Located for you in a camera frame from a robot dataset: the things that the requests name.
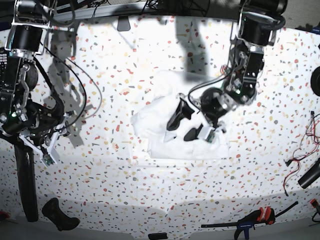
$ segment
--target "black gripper pad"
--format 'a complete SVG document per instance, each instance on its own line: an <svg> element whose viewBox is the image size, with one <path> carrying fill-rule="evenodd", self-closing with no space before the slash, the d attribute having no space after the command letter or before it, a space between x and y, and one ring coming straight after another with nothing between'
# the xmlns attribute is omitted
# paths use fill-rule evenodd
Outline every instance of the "black gripper pad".
<svg viewBox="0 0 320 240"><path fill-rule="evenodd" d="M75 229L80 220L76 217L68 217L59 208L57 198L50 199L42 208L42 214L55 224L59 231L68 231Z"/></svg>

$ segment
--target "white cloth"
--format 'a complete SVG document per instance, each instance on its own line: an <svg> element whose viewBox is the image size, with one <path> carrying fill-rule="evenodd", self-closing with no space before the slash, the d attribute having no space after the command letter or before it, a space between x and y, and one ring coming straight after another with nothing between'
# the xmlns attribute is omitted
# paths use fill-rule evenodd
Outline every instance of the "white cloth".
<svg viewBox="0 0 320 240"><path fill-rule="evenodd" d="M191 120L183 119L175 131L167 131L167 123L176 111L180 99L178 93L187 94L192 86L208 81L206 76L183 72L160 71L156 76L155 98L131 118L134 133L147 138L148 154L154 159L214 160L228 157L226 135L217 132L214 144L198 139L184 141L184 136L192 128L201 124L200 116L193 113Z"/></svg>

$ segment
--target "black handle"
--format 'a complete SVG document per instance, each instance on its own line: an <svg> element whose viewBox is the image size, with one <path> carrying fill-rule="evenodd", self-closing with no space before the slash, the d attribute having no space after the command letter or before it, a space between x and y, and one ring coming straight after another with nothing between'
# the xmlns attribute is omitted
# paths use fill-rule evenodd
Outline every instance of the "black handle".
<svg viewBox="0 0 320 240"><path fill-rule="evenodd" d="M68 231L76 228L80 220L76 217L68 217L59 208L57 198L50 199L42 208L42 214L55 224L59 231Z"/></svg>
<svg viewBox="0 0 320 240"><path fill-rule="evenodd" d="M306 189L309 187L314 181L316 181L320 177L320 158L316 161L316 163L307 171L298 181L299 185Z"/></svg>
<svg viewBox="0 0 320 240"><path fill-rule="evenodd" d="M38 221L34 153L32 148L14 146L18 185L24 214L28 222Z"/></svg>

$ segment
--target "white towel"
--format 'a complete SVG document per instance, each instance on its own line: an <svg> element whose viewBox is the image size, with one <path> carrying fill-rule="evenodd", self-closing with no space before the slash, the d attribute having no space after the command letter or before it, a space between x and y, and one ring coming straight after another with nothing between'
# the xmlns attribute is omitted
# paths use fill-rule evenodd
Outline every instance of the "white towel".
<svg viewBox="0 0 320 240"><path fill-rule="evenodd" d="M192 114L191 120L183 119L175 131L167 131L167 123L176 111L180 99L178 93L188 91L201 82L208 80L206 76L184 72L161 71L155 76L154 100L131 118L134 133L140 138L148 139L148 154L154 159L180 160L216 160L228 157L228 141L226 134L218 132L214 144L198 139L184 141L184 136L192 128L201 124L200 116Z"/></svg>

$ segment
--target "speckled white tabletop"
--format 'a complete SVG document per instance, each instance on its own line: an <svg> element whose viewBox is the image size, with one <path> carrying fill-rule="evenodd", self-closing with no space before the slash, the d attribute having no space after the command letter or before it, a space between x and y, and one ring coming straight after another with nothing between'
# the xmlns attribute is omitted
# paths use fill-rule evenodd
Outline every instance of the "speckled white tabletop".
<svg viewBox="0 0 320 240"><path fill-rule="evenodd" d="M80 219L80 228L129 233L135 238L166 232L169 239L187 238L201 224L235 222L259 207L277 213L299 205L277 223L310 217L310 200L318 198L320 181L308 189L298 179L317 159L302 163L283 190L286 167L298 147L310 111L320 113L310 88L312 71L320 66L320 36L282 29L274 47L265 50L259 94L251 106L229 112L228 158L220 160L151 159L147 139L133 132L130 117L152 102L160 70L194 72L215 77L228 60L232 23L210 18L131 16L131 30L117 31L117 17L83 21L77 29L72 59L88 94L86 114L56 146L60 163L45 168L35 156L39 217L52 197L61 209ZM3 46L8 32L0 32ZM71 56L72 36L55 34L51 48ZM37 57L56 88L64 92L67 110L82 106L83 96L72 73L45 54ZM52 106L40 77L33 99ZM305 141L308 149L312 144ZM12 146L0 143L0 211L23 214Z"/></svg>

